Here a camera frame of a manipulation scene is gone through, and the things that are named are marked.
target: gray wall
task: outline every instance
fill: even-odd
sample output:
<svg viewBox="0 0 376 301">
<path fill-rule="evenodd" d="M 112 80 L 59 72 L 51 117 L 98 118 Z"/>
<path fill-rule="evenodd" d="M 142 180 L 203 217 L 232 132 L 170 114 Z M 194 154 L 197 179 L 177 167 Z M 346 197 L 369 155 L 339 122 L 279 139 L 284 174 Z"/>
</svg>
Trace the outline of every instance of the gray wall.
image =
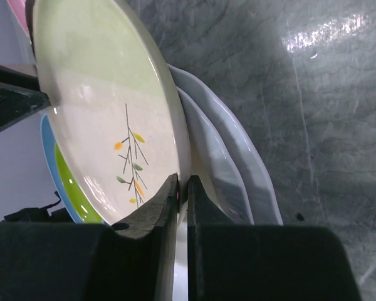
<svg viewBox="0 0 376 301">
<path fill-rule="evenodd" d="M 0 64 L 33 61 L 29 39 L 6 0 L 0 0 Z M 41 114 L 35 114 L 0 133 L 0 220 L 26 207 L 56 201 L 40 138 Z"/>
</svg>

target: dark speck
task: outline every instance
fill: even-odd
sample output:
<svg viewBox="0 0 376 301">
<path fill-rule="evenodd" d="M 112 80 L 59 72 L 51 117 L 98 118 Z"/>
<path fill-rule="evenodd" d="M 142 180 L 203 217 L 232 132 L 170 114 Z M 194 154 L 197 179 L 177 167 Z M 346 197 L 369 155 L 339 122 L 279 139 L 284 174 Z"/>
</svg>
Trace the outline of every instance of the dark speck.
<svg viewBox="0 0 376 301">
<path fill-rule="evenodd" d="M 304 217 L 303 217 L 303 215 L 301 213 L 298 213 L 296 215 L 296 218 L 297 218 L 298 221 L 304 221 L 305 220 Z"/>
</svg>

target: white plate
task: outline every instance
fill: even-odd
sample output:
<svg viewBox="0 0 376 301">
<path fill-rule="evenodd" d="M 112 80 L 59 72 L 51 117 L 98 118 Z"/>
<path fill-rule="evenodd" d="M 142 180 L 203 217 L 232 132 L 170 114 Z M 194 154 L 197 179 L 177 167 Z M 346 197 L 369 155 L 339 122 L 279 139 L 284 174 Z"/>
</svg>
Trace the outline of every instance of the white plate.
<svg viewBox="0 0 376 301">
<path fill-rule="evenodd" d="M 245 184 L 255 224 L 283 224 L 273 183 L 255 146 L 237 117 L 200 79 L 169 65 L 175 84 L 183 89 L 222 137 Z"/>
<path fill-rule="evenodd" d="M 245 185 L 219 133 L 193 99 L 180 88 L 189 133 L 209 170 L 220 209 L 236 223 L 253 224 Z"/>
<path fill-rule="evenodd" d="M 33 23 L 51 127 L 98 214 L 116 223 L 175 172 L 184 194 L 191 155 L 182 105 L 159 49 L 129 6 L 38 0 Z"/>
</svg>

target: orange leaf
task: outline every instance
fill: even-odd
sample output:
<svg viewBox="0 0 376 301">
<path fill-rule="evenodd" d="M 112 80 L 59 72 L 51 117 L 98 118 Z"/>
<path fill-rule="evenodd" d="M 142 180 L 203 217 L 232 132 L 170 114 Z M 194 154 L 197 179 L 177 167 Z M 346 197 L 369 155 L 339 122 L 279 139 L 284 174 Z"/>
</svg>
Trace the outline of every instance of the orange leaf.
<svg viewBox="0 0 376 301">
<path fill-rule="evenodd" d="M 141 196 L 145 196 L 144 192 L 142 191 L 142 188 L 139 186 L 139 183 L 135 181 L 135 187 L 137 188 L 137 191 Z"/>
<path fill-rule="evenodd" d="M 123 143 L 122 142 L 117 142 L 115 145 L 114 145 L 114 149 L 115 151 L 119 151 L 120 149 L 123 148 Z"/>
</svg>

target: gray countertop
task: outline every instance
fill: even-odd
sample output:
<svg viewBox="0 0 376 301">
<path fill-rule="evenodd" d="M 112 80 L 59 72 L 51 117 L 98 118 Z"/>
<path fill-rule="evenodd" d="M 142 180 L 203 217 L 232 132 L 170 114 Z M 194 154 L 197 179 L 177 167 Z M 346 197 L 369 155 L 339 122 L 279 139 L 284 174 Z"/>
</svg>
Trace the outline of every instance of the gray countertop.
<svg viewBox="0 0 376 301">
<path fill-rule="evenodd" d="M 332 229 L 376 300 L 376 0 L 128 2 L 244 125 L 284 222 Z"/>
</svg>

